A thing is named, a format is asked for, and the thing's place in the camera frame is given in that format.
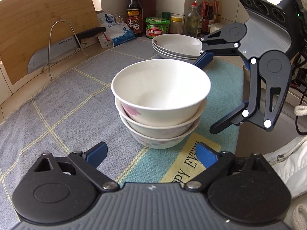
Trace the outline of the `white bowl pink flowers small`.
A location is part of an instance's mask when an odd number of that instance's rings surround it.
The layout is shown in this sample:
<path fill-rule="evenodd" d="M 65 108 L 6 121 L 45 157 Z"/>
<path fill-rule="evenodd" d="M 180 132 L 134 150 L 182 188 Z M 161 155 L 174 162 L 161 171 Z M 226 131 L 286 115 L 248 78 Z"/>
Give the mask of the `white bowl pink flowers small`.
<path fill-rule="evenodd" d="M 198 117 L 192 124 L 187 128 L 187 130 L 174 138 L 152 138 L 149 136 L 142 135 L 141 133 L 138 133 L 134 129 L 132 129 L 131 126 L 127 123 L 127 120 L 124 119 L 123 116 L 120 116 L 120 119 L 124 123 L 124 125 L 128 128 L 130 134 L 133 136 L 133 138 L 140 144 L 142 144 L 145 147 L 149 147 L 152 149 L 169 149 L 171 147 L 174 147 L 175 145 L 182 142 L 188 135 L 190 135 L 199 125 L 201 121 L 201 117 Z"/>

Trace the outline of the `oil bottle yellow cap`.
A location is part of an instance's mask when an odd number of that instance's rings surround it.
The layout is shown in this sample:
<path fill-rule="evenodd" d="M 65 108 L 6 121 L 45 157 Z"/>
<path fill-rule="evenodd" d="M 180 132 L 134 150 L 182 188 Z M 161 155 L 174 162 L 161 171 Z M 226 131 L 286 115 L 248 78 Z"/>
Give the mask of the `oil bottle yellow cap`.
<path fill-rule="evenodd" d="M 222 17 L 222 1 L 221 0 L 213 0 L 215 3 L 215 11 L 216 17 L 215 22 L 220 23 Z"/>

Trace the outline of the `dark vinegar bottle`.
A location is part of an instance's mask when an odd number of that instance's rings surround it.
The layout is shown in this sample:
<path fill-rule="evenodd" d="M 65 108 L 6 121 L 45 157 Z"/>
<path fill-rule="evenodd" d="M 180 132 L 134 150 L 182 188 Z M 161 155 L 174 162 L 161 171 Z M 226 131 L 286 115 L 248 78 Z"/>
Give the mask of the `dark vinegar bottle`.
<path fill-rule="evenodd" d="M 126 24 L 136 37 L 143 33 L 143 8 L 139 0 L 130 0 L 127 5 Z"/>

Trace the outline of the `clear glass pickle bottle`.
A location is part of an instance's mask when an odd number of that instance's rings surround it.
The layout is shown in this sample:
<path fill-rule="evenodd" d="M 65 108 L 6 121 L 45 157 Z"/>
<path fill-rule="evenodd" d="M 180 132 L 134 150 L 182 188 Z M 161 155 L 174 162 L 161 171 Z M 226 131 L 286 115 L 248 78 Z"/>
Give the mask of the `clear glass pickle bottle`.
<path fill-rule="evenodd" d="M 190 10 L 185 14 L 183 34 L 191 37 L 197 37 L 200 23 L 200 15 L 197 11 L 197 4 L 192 3 Z"/>

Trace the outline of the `red cap sauce bottle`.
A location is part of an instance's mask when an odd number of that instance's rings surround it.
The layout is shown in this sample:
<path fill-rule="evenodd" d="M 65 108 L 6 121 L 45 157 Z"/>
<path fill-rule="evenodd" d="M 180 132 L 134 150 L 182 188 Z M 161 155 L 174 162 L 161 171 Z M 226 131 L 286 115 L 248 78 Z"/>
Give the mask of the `red cap sauce bottle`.
<path fill-rule="evenodd" d="M 214 1 L 203 0 L 203 20 L 201 33 L 207 35 L 210 33 L 209 25 L 214 21 Z"/>

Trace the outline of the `blue white salt bag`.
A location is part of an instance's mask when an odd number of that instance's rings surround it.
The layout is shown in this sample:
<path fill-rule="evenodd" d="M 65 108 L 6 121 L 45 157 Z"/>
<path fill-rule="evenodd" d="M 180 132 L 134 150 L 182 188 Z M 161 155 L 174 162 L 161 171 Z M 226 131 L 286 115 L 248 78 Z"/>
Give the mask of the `blue white salt bag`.
<path fill-rule="evenodd" d="M 102 48 L 116 47 L 135 39 L 135 34 L 125 22 L 118 22 L 108 13 L 101 12 L 97 15 L 100 26 L 106 28 L 106 32 L 98 36 Z"/>

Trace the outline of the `green lid sauce jar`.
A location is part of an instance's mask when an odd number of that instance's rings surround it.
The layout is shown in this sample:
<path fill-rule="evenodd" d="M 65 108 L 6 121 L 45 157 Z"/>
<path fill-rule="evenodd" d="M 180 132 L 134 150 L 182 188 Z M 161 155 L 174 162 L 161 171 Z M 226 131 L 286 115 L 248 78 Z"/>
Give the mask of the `green lid sauce jar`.
<path fill-rule="evenodd" d="M 149 17 L 146 18 L 145 24 L 145 35 L 149 39 L 169 33 L 170 21 L 167 19 Z"/>

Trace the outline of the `white deep plate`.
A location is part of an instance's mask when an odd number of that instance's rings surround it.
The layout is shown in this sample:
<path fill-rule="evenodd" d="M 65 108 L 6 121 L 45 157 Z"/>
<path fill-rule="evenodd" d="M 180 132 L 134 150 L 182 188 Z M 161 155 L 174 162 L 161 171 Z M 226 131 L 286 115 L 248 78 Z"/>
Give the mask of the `white deep plate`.
<path fill-rule="evenodd" d="M 171 54 L 168 54 L 168 53 L 164 53 L 158 49 L 155 49 L 155 51 L 157 52 L 157 54 L 163 58 L 163 59 L 174 59 L 174 60 L 181 60 L 181 61 L 185 61 L 185 62 L 188 62 L 188 63 L 195 63 L 197 58 L 187 58 L 187 57 L 181 57 L 181 56 L 176 56 L 176 55 L 171 55 Z"/>

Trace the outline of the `bamboo cutting board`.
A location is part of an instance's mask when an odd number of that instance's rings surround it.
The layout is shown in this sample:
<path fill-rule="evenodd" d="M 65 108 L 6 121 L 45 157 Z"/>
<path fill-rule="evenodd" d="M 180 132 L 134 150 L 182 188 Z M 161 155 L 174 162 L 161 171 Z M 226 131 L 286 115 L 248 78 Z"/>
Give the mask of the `bamboo cutting board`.
<path fill-rule="evenodd" d="M 1 61 L 12 84 L 40 49 L 100 24 L 92 0 L 2 0 Z"/>

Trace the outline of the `yellow lid spice jar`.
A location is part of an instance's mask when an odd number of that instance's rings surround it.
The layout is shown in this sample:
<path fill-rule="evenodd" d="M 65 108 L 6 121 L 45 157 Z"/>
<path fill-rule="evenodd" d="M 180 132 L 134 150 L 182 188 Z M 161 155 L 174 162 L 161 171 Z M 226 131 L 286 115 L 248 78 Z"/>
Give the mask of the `yellow lid spice jar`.
<path fill-rule="evenodd" d="M 182 34 L 183 32 L 183 17 L 171 15 L 170 33 Z"/>

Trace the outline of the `grey checked dish mat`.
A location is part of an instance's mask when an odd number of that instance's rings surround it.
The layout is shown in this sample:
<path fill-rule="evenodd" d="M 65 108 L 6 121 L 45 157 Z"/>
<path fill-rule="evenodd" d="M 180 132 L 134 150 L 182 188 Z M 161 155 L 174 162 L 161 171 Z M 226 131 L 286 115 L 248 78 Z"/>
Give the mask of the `grey checked dish mat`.
<path fill-rule="evenodd" d="M 111 91 L 123 68 L 156 58 L 145 37 L 119 45 L 56 78 L 1 124 L 1 229 L 18 223 L 12 193 L 42 153 L 62 157 L 104 141 L 101 172 L 120 183 L 161 180 L 161 166 L 144 161 L 149 150 L 122 123 Z"/>

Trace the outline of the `white plate with stain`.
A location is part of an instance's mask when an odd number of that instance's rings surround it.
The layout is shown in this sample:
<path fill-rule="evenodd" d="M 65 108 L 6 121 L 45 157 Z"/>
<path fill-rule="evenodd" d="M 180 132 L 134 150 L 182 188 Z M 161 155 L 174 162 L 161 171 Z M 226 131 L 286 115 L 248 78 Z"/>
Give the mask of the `white plate with stain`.
<path fill-rule="evenodd" d="M 169 53 L 199 57 L 202 43 L 199 39 L 181 34 L 163 34 L 152 39 L 154 46 Z"/>

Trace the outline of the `white drawstring cloth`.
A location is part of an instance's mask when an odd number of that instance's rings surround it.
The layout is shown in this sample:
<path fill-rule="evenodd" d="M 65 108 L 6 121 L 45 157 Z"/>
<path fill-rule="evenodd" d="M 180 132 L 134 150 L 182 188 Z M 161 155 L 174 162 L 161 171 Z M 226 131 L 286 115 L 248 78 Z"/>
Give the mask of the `white drawstring cloth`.
<path fill-rule="evenodd" d="M 306 116 L 306 105 L 296 106 L 295 115 Z M 306 195 L 306 133 L 264 157 L 285 183 L 292 199 Z M 291 225 L 293 229 L 306 229 L 306 202 L 294 207 Z"/>

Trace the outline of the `white plate with fruit print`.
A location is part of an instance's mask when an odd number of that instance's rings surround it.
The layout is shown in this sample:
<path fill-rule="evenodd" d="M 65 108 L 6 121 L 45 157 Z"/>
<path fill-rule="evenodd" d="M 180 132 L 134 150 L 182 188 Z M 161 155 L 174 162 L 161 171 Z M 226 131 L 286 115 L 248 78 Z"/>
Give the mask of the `white plate with fruit print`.
<path fill-rule="evenodd" d="M 174 58 L 178 58 L 178 59 L 187 59 L 187 60 L 196 60 L 198 57 L 187 57 L 187 56 L 181 56 L 179 54 L 175 54 L 175 53 L 169 53 L 167 51 L 164 51 L 164 50 L 161 50 L 160 48 L 156 47 L 153 45 L 153 49 L 162 54 L 163 56 L 171 56 L 171 57 L 174 57 Z"/>

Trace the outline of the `white plastic box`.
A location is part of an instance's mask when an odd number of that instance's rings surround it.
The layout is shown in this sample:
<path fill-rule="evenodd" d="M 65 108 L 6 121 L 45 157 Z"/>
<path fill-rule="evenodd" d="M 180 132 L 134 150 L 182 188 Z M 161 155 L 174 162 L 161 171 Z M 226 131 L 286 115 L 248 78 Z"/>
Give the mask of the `white plastic box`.
<path fill-rule="evenodd" d="M 209 29 L 209 33 L 213 33 L 217 30 L 221 30 L 221 28 L 225 27 L 225 24 L 223 23 L 214 23 L 214 24 L 209 24 L 208 25 L 208 29 Z"/>

